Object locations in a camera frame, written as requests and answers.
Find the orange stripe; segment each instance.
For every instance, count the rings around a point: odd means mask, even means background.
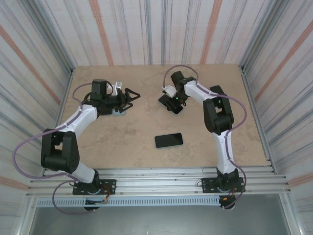
[[[12,38],[8,35],[8,33],[5,31],[5,29],[2,27],[2,25],[0,25],[0,35],[1,35],[1,37],[3,37],[3,39],[6,41],[6,43],[8,43],[9,46],[14,50],[14,52],[21,59],[21,61],[26,65],[26,67],[28,67],[28,69],[31,71],[31,73],[42,84],[42,86],[46,89],[46,91],[52,96],[52,98],[55,100],[55,102],[60,104],[61,101],[59,100],[57,95],[48,86],[48,84],[46,84],[46,82],[43,80],[43,78],[37,72],[35,67],[30,63],[30,61],[26,58],[26,56],[23,54],[23,52],[21,52],[21,50],[18,48],[18,46],[15,44],[15,42],[12,40]]]
[[[98,0],[89,0],[89,4],[92,9],[93,16],[95,17],[97,25],[98,25],[100,38],[102,41],[104,52],[106,53],[108,63],[109,65],[113,65],[113,58],[111,55],[111,50],[110,50],[107,34],[106,34],[106,31],[104,30],[103,22],[101,19],[101,12],[100,12]]]
[[[222,1],[223,0],[214,0],[214,3],[213,3],[213,8],[212,8],[211,16],[209,19],[209,24],[207,25],[204,46],[203,46],[202,55],[200,59],[200,64],[202,65],[206,63],[206,58],[207,58],[207,55],[208,55],[208,52],[212,43],[212,38],[213,38],[214,31],[215,31],[217,19],[219,17]]]
[[[295,187],[313,181],[313,173],[302,175],[288,182],[290,187]]]
[[[308,25],[308,27],[303,31],[301,36],[298,38],[298,40],[293,44],[292,48],[290,49],[289,53],[286,55],[286,57],[283,59],[283,61],[279,64],[279,66],[275,69],[273,74],[269,77],[268,81],[265,83],[265,85],[262,87],[260,92],[255,97],[255,102],[259,100],[261,95],[264,93],[264,91],[268,88],[268,86],[271,84],[271,82],[274,80],[274,78],[278,75],[278,73],[282,70],[282,68],[285,66],[285,64],[288,62],[288,60],[295,54],[295,52],[299,49],[299,47],[302,45],[302,43],[306,40],[306,38],[309,36],[309,34],[313,30],[313,20]]]
[[[28,190],[28,185],[22,184],[18,181],[5,178],[3,176],[0,176],[0,185],[5,185],[11,188],[18,188],[27,191]]]

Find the smartphone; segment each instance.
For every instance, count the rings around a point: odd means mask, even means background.
[[[170,99],[168,95],[163,95],[158,101],[165,107],[166,107],[166,102]],[[175,110],[171,111],[173,114],[178,115],[181,111],[183,110],[183,107],[179,105]]]
[[[155,136],[155,142],[156,148],[167,148],[184,144],[181,133]]]

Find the black mounting plate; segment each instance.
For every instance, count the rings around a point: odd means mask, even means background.
[[[115,194],[116,189],[116,180],[100,180],[101,185],[106,185],[110,188],[110,195]],[[108,195],[108,188],[103,187],[104,191]],[[75,183],[73,187],[73,195],[105,195],[103,190],[99,190],[96,194],[90,194],[86,191],[83,191],[83,189],[80,187],[80,183]]]
[[[229,193],[230,191],[222,191],[218,187],[218,182],[216,178],[202,178],[201,179],[202,184],[202,191],[203,193]],[[235,189],[234,192],[241,192],[243,190],[244,180],[242,177],[239,177],[239,181],[233,185],[233,188]]]

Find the marble-patterned surface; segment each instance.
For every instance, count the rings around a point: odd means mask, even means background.
[[[217,165],[215,140],[203,122],[202,105],[194,99],[177,116],[158,103],[162,94],[162,81],[170,66],[92,66],[77,67],[66,103],[63,121],[76,111],[73,90],[93,79],[106,79],[111,83],[123,82],[141,94],[126,115],[102,116],[90,124],[78,139],[81,160],[93,168],[120,167],[196,167]],[[243,102],[248,109],[245,124],[232,133],[235,161],[240,165],[264,165],[266,159],[254,123],[252,112],[237,65],[194,65],[200,83],[206,87],[220,85],[226,94]],[[185,76],[194,76],[185,68]],[[166,84],[170,84],[170,75]],[[91,87],[83,87],[76,97],[83,99]],[[243,118],[243,110],[231,101],[235,124]],[[156,149],[154,136],[180,132],[184,145]]]

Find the purple cable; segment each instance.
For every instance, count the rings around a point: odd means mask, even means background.
[[[25,143],[30,142],[30,141],[32,141],[32,140],[34,140],[34,139],[36,139],[36,138],[39,138],[39,137],[42,137],[42,136],[49,135],[49,134],[51,134],[51,133],[60,131],[60,130],[64,129],[67,125],[72,124],[72,123],[80,116],[80,114],[82,113],[82,109],[83,109],[82,102],[80,102],[80,100],[75,97],[75,93],[76,93],[76,91],[77,91],[79,88],[84,87],[84,86],[87,86],[87,85],[91,85],[91,83],[86,83],[86,84],[80,85],[80,86],[78,86],[78,87],[73,91],[72,98],[73,98],[74,100],[76,100],[76,101],[79,102],[80,111],[78,112],[78,114],[77,114],[71,121],[69,121],[66,125],[61,126],[61,127],[57,128],[57,129],[53,129],[53,130],[50,130],[50,131],[47,131],[47,132],[43,132],[43,133],[37,134],[37,135],[35,135],[35,136],[33,136],[33,137],[30,137],[30,138],[28,138],[28,139],[22,141],[21,143],[19,143],[19,144],[14,148],[14,150],[13,150],[13,152],[12,152],[12,164],[13,164],[14,168],[15,168],[21,175],[23,175],[23,176],[25,176],[25,177],[27,177],[27,178],[33,179],[33,180],[43,180],[43,179],[48,179],[48,178],[52,178],[52,177],[56,177],[56,176],[64,176],[64,175],[66,175],[66,176],[70,177],[70,178],[73,179],[73,180],[77,180],[75,177],[73,177],[73,176],[71,176],[71,175],[68,175],[67,173],[58,173],[58,174],[49,175],[49,176],[44,176],[44,177],[29,175],[29,174],[25,173],[24,171],[22,171],[22,170],[19,168],[19,166],[17,165],[17,163],[16,163],[16,152],[17,152],[18,149],[19,149],[22,145],[24,145]]]
[[[209,95],[211,95],[211,96],[216,96],[216,97],[231,99],[231,100],[235,101],[236,103],[238,103],[238,104],[243,108],[243,110],[244,110],[244,112],[245,112],[245,116],[244,116],[243,120],[242,120],[238,125],[234,126],[234,127],[231,128],[230,130],[228,130],[228,131],[226,132],[226,135],[225,135],[225,146],[226,146],[227,158],[228,158],[228,160],[229,160],[236,168],[238,168],[238,169],[243,173],[243,175],[244,175],[244,186],[243,186],[243,189],[242,189],[242,191],[240,192],[240,194],[238,195],[238,197],[235,199],[235,201],[233,201],[232,203],[230,203],[229,205],[227,205],[226,207],[224,207],[224,209],[227,209],[227,208],[231,207],[232,205],[234,205],[234,204],[241,198],[241,196],[243,195],[243,193],[244,193],[244,191],[245,191],[245,188],[246,188],[246,173],[244,172],[244,170],[243,170],[239,165],[237,165],[236,163],[234,163],[234,162],[231,160],[230,155],[229,155],[229,151],[228,151],[228,142],[227,142],[227,136],[228,136],[228,134],[229,134],[231,131],[233,131],[233,130],[237,129],[238,127],[240,127],[240,126],[246,121],[246,117],[247,117],[246,108],[245,108],[245,106],[244,106],[244,104],[243,104],[242,102],[240,102],[239,100],[237,100],[237,99],[235,99],[235,98],[233,98],[233,97],[230,97],[230,96],[227,96],[227,95],[222,95],[222,94],[214,94],[214,93],[208,92],[207,90],[204,90],[202,87],[200,87],[200,86],[198,85],[199,74],[197,73],[197,71],[195,71],[192,67],[190,67],[190,66],[188,66],[188,65],[174,65],[174,66],[170,67],[170,68],[168,69],[168,71],[165,73],[165,76],[164,76],[164,79],[163,79],[163,87],[165,87],[166,75],[168,74],[168,72],[169,72],[171,69],[176,68],[176,67],[185,67],[185,68],[188,68],[188,69],[192,70],[193,72],[195,72],[195,74],[196,74],[196,76],[197,76],[197,78],[196,78],[196,85],[197,85],[197,87],[198,87],[201,91],[203,91],[204,93],[207,93],[207,94],[209,94]]]
[[[66,211],[63,211],[61,210],[60,208],[57,207],[57,205],[55,204],[55,201],[54,201],[54,197],[55,197],[55,193],[57,192],[58,188],[64,184],[67,184],[67,183],[75,183],[74,180],[67,180],[67,181],[64,181],[62,183],[60,183],[56,188],[55,190],[53,191],[53,194],[52,194],[52,204],[54,206],[55,209],[57,209],[59,212],[63,213],[63,214],[67,214],[67,215],[80,215],[80,214],[88,214],[88,213],[91,213],[91,212],[94,212],[95,210],[92,210],[92,211],[85,211],[85,212],[66,212]]]

